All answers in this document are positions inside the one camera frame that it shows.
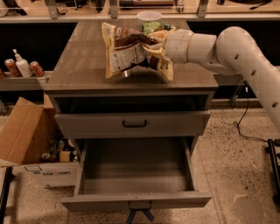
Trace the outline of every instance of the bottle cap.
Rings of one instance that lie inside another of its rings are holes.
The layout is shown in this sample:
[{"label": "bottle cap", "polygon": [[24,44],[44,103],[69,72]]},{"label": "bottle cap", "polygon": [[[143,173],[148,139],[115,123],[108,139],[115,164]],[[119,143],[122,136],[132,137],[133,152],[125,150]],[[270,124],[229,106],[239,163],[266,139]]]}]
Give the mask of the bottle cap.
[{"label": "bottle cap", "polygon": [[16,60],[21,60],[22,57],[18,54],[17,49],[14,49],[13,52],[15,53]]}]

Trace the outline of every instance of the open cardboard box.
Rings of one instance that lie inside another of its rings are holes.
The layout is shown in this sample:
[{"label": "open cardboard box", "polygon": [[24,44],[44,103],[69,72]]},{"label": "open cardboard box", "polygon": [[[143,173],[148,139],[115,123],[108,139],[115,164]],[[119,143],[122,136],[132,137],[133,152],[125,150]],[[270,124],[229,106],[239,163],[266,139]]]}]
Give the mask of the open cardboard box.
[{"label": "open cardboard box", "polygon": [[49,151],[48,137],[58,131],[52,115],[20,97],[0,132],[0,165],[22,165],[45,187],[74,186],[77,163],[41,164],[42,153]]}]

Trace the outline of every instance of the speckled floor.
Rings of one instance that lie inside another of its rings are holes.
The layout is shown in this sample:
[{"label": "speckled floor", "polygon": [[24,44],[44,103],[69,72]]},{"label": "speckled floor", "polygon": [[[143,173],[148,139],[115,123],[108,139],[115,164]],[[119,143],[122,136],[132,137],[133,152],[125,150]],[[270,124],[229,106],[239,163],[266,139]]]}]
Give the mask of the speckled floor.
[{"label": "speckled floor", "polygon": [[[241,138],[233,125],[243,112],[244,108],[212,109],[192,155],[199,189],[213,195],[208,204],[203,208],[153,210],[152,223],[280,223],[280,206],[272,201],[276,188],[266,143]],[[262,108],[248,111],[241,131],[264,139],[280,137]],[[4,172],[1,168],[1,183]],[[4,223],[115,224],[127,220],[128,212],[69,213],[60,200],[72,195],[72,187],[45,189],[20,166],[14,167],[13,173],[16,177],[10,185]],[[150,222],[137,213],[134,223]]]}]

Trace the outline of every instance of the dresser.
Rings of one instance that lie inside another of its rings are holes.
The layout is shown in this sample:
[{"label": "dresser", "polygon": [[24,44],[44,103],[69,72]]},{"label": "dresser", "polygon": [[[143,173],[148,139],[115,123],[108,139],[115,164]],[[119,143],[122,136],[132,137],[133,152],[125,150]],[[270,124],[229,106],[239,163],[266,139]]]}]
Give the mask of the dresser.
[{"label": "dresser", "polygon": [[80,158],[73,197],[61,202],[70,211],[203,207],[211,194],[198,189],[192,153],[210,117],[213,75],[186,64],[174,65],[173,80],[140,66],[106,79],[101,23],[77,24],[45,86]]}]

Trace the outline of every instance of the black cable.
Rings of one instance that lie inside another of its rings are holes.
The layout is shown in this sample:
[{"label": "black cable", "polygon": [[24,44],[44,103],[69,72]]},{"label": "black cable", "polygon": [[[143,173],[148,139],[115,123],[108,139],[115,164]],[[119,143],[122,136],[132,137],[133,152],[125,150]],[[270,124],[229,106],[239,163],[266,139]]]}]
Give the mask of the black cable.
[{"label": "black cable", "polygon": [[247,107],[246,107],[246,110],[244,112],[244,114],[242,115],[241,119],[239,120],[239,122],[237,121],[234,121],[234,126],[238,129],[238,133],[240,136],[248,139],[248,140],[254,140],[254,141],[260,141],[260,142],[265,142],[267,143],[268,141],[267,140],[264,140],[262,138],[259,138],[259,137],[254,137],[254,136],[244,136],[242,133],[241,133],[241,130],[240,130],[240,124],[242,122],[242,119],[244,118],[244,116],[247,114],[247,111],[249,109],[249,94],[248,94],[248,86],[245,86],[245,92],[246,92],[246,95],[247,95]]}]

